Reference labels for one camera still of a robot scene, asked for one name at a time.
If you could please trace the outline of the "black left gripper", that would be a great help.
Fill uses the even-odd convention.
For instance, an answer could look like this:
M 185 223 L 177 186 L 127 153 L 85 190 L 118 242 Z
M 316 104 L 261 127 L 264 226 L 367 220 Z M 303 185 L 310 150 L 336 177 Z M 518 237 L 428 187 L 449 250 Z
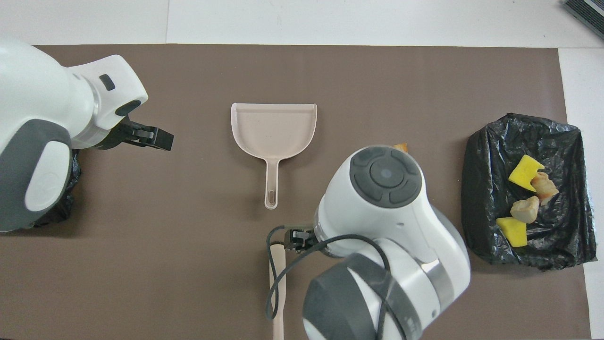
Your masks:
M 97 149 L 107 150 L 115 148 L 119 144 L 126 143 L 142 147 L 148 146 L 154 149 L 163 151 L 171 151 L 174 142 L 173 134 L 156 134 L 157 127 L 150 127 L 133 122 L 130 118 L 123 118 L 115 127 L 113 127 L 108 135 L 97 144 Z M 142 144 L 138 142 L 138 136 L 134 134 L 156 134 L 151 138 L 142 137 Z

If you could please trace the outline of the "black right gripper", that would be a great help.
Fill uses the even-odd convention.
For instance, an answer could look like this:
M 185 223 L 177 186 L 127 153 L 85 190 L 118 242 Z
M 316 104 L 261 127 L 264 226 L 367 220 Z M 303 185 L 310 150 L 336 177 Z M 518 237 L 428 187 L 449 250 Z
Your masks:
M 285 231 L 285 240 L 283 242 L 285 250 L 309 250 L 319 243 L 315 228 L 309 229 L 288 229 Z

